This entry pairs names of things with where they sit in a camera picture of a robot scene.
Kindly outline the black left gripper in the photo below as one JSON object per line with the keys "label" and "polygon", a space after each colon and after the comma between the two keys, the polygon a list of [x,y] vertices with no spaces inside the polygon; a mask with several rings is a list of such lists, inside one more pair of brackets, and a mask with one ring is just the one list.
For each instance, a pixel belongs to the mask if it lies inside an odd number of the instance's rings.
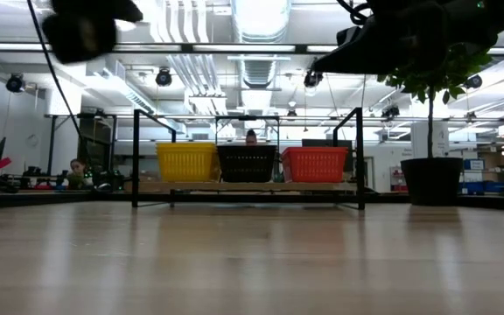
{"label": "black left gripper", "polygon": [[63,64],[111,53],[117,42],[116,21],[143,20],[132,0],[50,0],[50,4],[53,13],[43,18],[41,29]]}

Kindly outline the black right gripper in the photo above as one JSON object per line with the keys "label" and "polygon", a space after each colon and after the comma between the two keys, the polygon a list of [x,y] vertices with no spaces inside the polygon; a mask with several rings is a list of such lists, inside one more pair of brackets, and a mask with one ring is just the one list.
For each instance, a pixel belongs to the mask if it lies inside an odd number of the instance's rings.
{"label": "black right gripper", "polygon": [[[337,32],[338,47],[317,58],[315,72],[388,74],[397,68],[433,72],[448,51],[447,4],[452,0],[367,0],[366,26]],[[360,44],[367,35],[367,46]]]}

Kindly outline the black computer monitor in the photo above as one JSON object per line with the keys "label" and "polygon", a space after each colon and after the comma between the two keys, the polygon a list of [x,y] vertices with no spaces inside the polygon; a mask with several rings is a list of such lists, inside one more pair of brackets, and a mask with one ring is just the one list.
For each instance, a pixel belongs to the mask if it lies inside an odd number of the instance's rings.
{"label": "black computer monitor", "polygon": [[[303,139],[303,147],[333,147],[332,139]],[[354,149],[353,142],[350,140],[339,140],[338,147],[346,147],[346,162],[344,166],[345,172],[352,172],[354,170]]]}

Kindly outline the white column with poster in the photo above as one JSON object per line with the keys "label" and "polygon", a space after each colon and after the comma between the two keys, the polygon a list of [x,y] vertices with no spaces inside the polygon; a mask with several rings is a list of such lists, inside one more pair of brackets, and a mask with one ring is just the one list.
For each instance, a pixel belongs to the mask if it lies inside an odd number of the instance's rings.
{"label": "white column with poster", "polygon": [[[427,122],[414,122],[411,124],[411,146],[413,158],[428,157],[428,131]],[[434,158],[444,158],[448,155],[449,149],[448,124],[446,122],[432,123],[432,156]]]}

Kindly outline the potted green tree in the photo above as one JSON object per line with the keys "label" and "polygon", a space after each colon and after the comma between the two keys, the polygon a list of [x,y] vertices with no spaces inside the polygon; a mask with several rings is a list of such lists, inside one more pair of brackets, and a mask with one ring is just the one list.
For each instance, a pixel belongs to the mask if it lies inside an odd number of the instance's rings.
{"label": "potted green tree", "polygon": [[438,64],[428,69],[412,63],[377,76],[379,82],[428,104],[425,153],[401,162],[412,205],[443,207],[455,203],[463,160],[437,157],[433,152],[435,98],[442,93],[442,103],[447,103],[463,94],[462,85],[491,59],[486,48],[472,52],[468,45],[456,44],[446,50]]}

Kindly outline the blue storage box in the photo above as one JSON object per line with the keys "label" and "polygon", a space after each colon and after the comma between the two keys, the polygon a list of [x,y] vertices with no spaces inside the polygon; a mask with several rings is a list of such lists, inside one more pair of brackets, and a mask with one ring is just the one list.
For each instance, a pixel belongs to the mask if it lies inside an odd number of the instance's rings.
{"label": "blue storage box", "polygon": [[464,166],[465,171],[479,171],[479,172],[481,172],[486,169],[485,160],[480,159],[480,158],[465,159],[463,166]]}

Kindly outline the large round ceiling duct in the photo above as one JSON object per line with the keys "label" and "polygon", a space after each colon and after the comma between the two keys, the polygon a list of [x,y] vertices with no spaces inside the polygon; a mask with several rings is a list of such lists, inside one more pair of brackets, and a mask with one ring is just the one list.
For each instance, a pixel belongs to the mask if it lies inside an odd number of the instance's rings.
{"label": "large round ceiling duct", "polygon": [[[286,36],[291,0],[230,0],[235,40],[243,44],[281,44]],[[267,88],[275,77],[275,54],[244,55],[240,59],[243,83]]]}

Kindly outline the black frame LED light bar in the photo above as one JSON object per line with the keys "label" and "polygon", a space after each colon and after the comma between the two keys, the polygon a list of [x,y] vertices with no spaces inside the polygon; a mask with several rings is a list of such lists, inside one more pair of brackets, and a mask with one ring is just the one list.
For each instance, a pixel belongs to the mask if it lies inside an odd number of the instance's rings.
{"label": "black frame LED light bar", "polygon": [[[282,54],[324,55],[334,51],[336,45],[285,45],[285,44],[195,44],[195,43],[121,43],[113,53],[203,53],[203,54]],[[0,42],[0,53],[40,53],[42,46],[33,42]]]}

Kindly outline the black background metal frame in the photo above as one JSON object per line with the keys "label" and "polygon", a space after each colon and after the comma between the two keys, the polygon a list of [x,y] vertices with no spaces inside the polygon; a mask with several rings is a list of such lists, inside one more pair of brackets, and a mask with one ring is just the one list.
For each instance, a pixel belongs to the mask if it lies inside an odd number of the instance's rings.
{"label": "black background metal frame", "polygon": [[70,161],[78,158],[98,172],[114,169],[117,136],[117,115],[79,113],[45,115],[51,119],[48,175],[70,171]]}

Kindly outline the black frame wooden shelf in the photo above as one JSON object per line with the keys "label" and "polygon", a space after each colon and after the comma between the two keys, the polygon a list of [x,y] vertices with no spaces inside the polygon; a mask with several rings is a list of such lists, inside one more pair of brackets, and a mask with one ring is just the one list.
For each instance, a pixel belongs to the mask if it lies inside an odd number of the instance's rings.
{"label": "black frame wooden shelf", "polygon": [[[140,116],[145,116],[151,119],[153,122],[158,123],[159,125],[166,127],[171,132],[171,141],[175,143],[177,141],[177,136],[174,134],[174,130],[164,123],[160,122],[157,118],[152,115],[143,112],[141,109],[136,109],[133,114],[133,146],[132,146],[132,157],[133,157],[133,171],[135,174],[132,176],[132,189],[131,189],[131,205],[133,207],[139,207],[138,205],[138,197],[139,197],[139,143],[140,143]],[[357,177],[362,176],[364,174],[365,168],[362,159],[364,158],[364,149],[363,149],[363,114],[362,108],[353,108],[352,111],[341,119],[339,124],[332,131],[332,145],[338,145],[338,132],[340,128],[342,128],[349,120],[355,118],[356,124],[356,141],[357,141],[357,153],[359,154],[358,160],[356,162],[356,166],[358,167],[355,175]],[[163,186],[168,188],[169,190],[205,190],[205,191],[337,191],[340,188],[339,184],[332,183],[186,183],[177,184],[177,183],[163,183]]]}

